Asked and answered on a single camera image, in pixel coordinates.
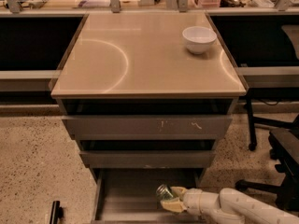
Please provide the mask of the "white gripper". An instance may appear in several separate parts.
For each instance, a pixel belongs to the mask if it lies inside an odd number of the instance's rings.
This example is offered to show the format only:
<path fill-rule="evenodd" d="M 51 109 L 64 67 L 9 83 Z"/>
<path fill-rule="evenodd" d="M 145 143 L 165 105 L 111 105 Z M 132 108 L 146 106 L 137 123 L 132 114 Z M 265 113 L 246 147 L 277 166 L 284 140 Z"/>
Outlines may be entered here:
<path fill-rule="evenodd" d="M 173 197 L 171 200 L 161 200 L 163 209 L 182 213 L 185 210 L 193 216 L 207 214 L 209 216 L 220 208 L 219 195 L 201 189 L 186 189 L 184 187 L 171 187 Z"/>

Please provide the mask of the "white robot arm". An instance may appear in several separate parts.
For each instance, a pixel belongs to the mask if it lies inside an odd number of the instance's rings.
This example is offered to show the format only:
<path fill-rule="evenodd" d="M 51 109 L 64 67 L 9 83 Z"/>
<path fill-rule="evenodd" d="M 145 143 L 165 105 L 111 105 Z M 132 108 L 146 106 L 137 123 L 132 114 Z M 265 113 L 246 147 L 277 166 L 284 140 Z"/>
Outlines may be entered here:
<path fill-rule="evenodd" d="M 214 193 L 162 184 L 156 195 L 164 210 L 198 217 L 206 215 L 218 224 L 245 224 L 246 217 L 256 224 L 299 224 L 299 217 L 235 189 Z"/>

